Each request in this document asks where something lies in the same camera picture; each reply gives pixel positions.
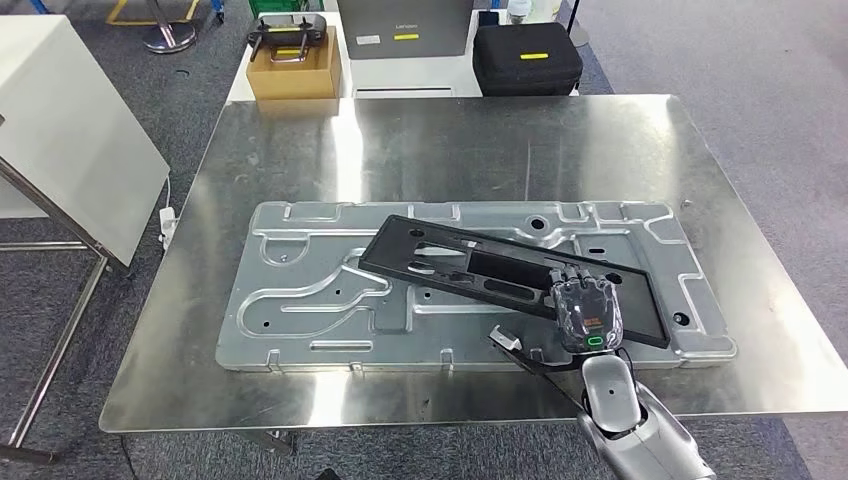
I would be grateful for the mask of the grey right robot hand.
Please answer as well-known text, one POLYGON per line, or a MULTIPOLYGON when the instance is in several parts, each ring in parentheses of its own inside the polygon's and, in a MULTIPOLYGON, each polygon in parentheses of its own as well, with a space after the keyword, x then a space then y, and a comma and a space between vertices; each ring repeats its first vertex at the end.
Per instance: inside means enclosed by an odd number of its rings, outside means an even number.
POLYGON ((552 269, 550 278, 556 325, 565 350, 572 355, 616 350, 624 337, 616 285, 570 264, 552 269))

